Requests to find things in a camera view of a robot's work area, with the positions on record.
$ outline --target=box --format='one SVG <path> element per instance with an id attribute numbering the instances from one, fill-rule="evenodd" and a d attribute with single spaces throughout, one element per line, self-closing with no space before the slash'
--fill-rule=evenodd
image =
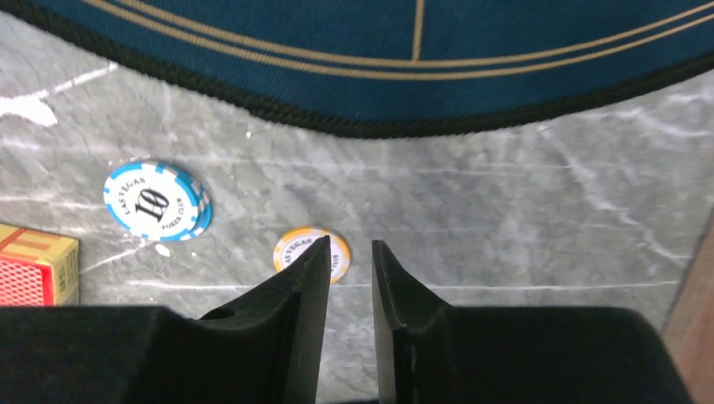
<path id="1" fill-rule="evenodd" d="M 79 304 L 79 240 L 0 224 L 0 306 Z"/>

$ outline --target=black braided edge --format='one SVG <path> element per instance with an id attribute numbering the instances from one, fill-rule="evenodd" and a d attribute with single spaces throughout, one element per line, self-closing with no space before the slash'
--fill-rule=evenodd
<path id="1" fill-rule="evenodd" d="M 259 118 L 336 136 L 363 139 L 445 136 L 549 120 L 650 93 L 714 69 L 713 51 L 614 86 L 546 104 L 437 120 L 359 121 L 317 114 L 202 76 L 95 34 L 80 24 L 34 5 L 30 0 L 0 0 L 0 11 L 130 69 L 235 104 Z"/>

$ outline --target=poker chip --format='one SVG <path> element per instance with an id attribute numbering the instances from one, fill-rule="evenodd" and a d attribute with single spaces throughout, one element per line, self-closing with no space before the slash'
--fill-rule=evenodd
<path id="1" fill-rule="evenodd" d="M 286 232 L 273 251 L 275 270 L 280 272 L 289 267 L 318 238 L 324 236 L 330 236 L 330 252 L 332 254 L 330 283 L 337 282 L 349 268 L 349 248 L 340 235 L 321 227 L 305 226 Z"/>
<path id="2" fill-rule="evenodd" d="M 104 203 L 127 231 L 147 240 L 189 240 L 204 232 L 213 216 L 204 186 L 165 162 L 131 162 L 104 183 Z"/>

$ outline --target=blue mat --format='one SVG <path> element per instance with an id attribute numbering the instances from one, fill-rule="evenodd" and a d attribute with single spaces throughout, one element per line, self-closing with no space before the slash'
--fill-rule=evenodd
<path id="1" fill-rule="evenodd" d="M 714 67 L 702 0 L 0 0 L 268 120 L 432 136 L 543 120 Z"/>

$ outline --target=gold curved stripe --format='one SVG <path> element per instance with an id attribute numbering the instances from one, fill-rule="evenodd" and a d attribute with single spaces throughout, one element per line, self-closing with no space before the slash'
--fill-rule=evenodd
<path id="1" fill-rule="evenodd" d="M 660 38 L 676 34 L 685 29 L 694 27 L 699 24 L 703 24 L 706 21 L 714 19 L 714 14 L 708 15 L 701 19 L 691 21 L 687 24 L 680 25 L 679 27 L 668 29 L 666 31 L 660 32 L 656 35 L 648 36 L 647 38 L 642 38 L 628 44 L 615 46 L 607 50 L 601 50 L 599 52 L 593 52 L 587 55 L 571 57 L 568 59 L 562 59 L 560 61 L 550 61 L 547 63 L 540 63 L 530 66 L 518 66 L 509 67 L 503 69 L 492 69 L 492 70 L 479 70 L 475 72 L 424 72 L 424 73 L 412 73 L 412 72 L 378 72 L 372 70 L 359 70 L 359 69 L 348 69 L 342 67 L 333 66 L 321 66 L 312 63 L 307 63 L 304 61 L 293 61 L 290 59 L 283 59 L 276 56 L 262 55 L 260 53 L 244 50 L 237 48 L 235 46 L 230 46 L 222 44 L 220 42 L 215 42 L 213 40 L 208 40 L 206 38 L 192 35 L 184 32 L 180 29 L 175 29 L 173 27 L 160 24 L 152 19 L 147 19 L 139 14 L 132 13 L 129 10 L 116 7 L 112 4 L 107 3 L 105 0 L 82 0 L 83 2 L 90 4 L 96 8 L 102 9 L 107 13 L 111 13 L 121 19 L 131 21 L 138 24 L 146 29 L 151 29 L 162 34 L 174 37 L 178 40 L 183 40 L 193 45 L 201 46 L 206 49 L 211 49 L 220 53 L 224 53 L 230 56 L 237 56 L 249 61 L 256 61 L 258 63 L 264 63 L 271 66 L 284 67 L 288 69 L 293 69 L 301 72 L 311 72 L 318 74 L 325 74 L 331 76 L 342 76 L 342 77 L 359 77 L 359 78 L 373 78 L 377 80 L 409 80 L 409 81 L 437 81 L 437 80 L 462 80 L 468 78 L 482 78 L 482 77 L 497 77 L 497 76 L 509 76 L 519 73 L 527 72 L 538 72 L 546 69 L 552 69 L 553 67 L 571 65 L 573 63 L 579 63 L 581 61 L 589 61 L 596 59 L 598 57 L 612 55 L 617 52 L 625 51 L 634 48 L 639 45 L 658 40 Z"/>
<path id="2" fill-rule="evenodd" d="M 314 61 L 328 61 L 332 63 L 343 63 L 347 65 L 355 66 L 370 66 L 370 67 L 432 67 L 432 68 L 447 68 L 447 67 L 469 67 L 469 66 L 488 66 L 503 63 L 514 63 L 518 61 L 532 61 L 534 59 L 541 59 L 544 57 L 558 56 L 574 51 L 582 51 L 595 46 L 609 44 L 617 40 L 622 40 L 627 37 L 638 35 L 643 32 L 656 29 L 663 25 L 672 23 L 674 21 L 684 19 L 691 16 L 692 14 L 699 13 L 701 11 L 707 10 L 708 8 L 714 7 L 714 1 L 703 4 L 697 8 L 692 8 L 691 10 L 679 13 L 673 17 L 660 20 L 656 23 L 647 24 L 640 28 L 631 29 L 623 33 L 608 36 L 599 40 L 591 40 L 589 42 L 583 42 L 576 45 L 565 46 L 562 48 L 556 48 L 551 50 L 544 50 L 533 53 L 524 53 L 521 55 L 512 56 L 497 56 L 497 57 L 484 57 L 477 59 L 458 59 L 458 60 L 443 60 L 443 61 L 424 61 L 424 60 L 401 60 L 401 59 L 381 59 L 372 57 L 361 57 L 361 56 L 345 56 L 326 52 L 320 52 L 316 50 L 307 50 L 303 48 L 297 48 L 293 46 L 280 45 L 274 42 L 268 42 L 266 40 L 258 40 L 245 35 L 239 35 L 226 31 L 224 29 L 218 29 L 211 27 L 210 25 L 201 24 L 191 19 L 186 19 L 184 17 L 178 16 L 176 14 L 170 13 L 168 11 L 161 10 L 160 8 L 155 8 L 149 4 L 145 4 L 139 0 L 116 0 L 118 3 L 122 3 L 127 7 L 134 8 L 137 11 L 151 15 L 154 18 L 162 19 L 164 22 L 168 22 L 185 29 L 195 31 L 199 34 L 212 36 L 219 40 L 225 40 L 233 42 L 239 45 L 249 46 L 251 48 L 256 48 L 262 51 L 269 51 L 274 53 L 279 53 L 285 56 L 294 56 L 305 59 L 312 59 Z"/>

